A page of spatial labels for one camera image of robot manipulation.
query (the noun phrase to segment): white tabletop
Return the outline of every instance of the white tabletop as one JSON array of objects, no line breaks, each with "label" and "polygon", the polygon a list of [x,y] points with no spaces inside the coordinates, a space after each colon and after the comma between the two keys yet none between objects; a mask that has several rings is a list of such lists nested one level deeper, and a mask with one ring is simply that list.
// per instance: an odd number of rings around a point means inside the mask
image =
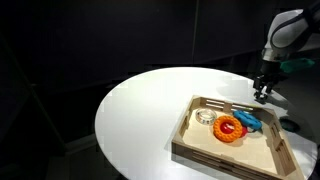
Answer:
[{"label": "white tabletop", "polygon": [[[171,160],[171,140],[192,97],[200,95],[255,104],[253,81],[206,68],[167,68],[134,76],[111,90],[96,114],[98,143],[111,164],[130,180],[237,179],[188,159]],[[277,93],[272,97],[285,102]],[[278,117],[286,110],[266,104]],[[317,146],[287,133],[307,179],[315,166]]]}]

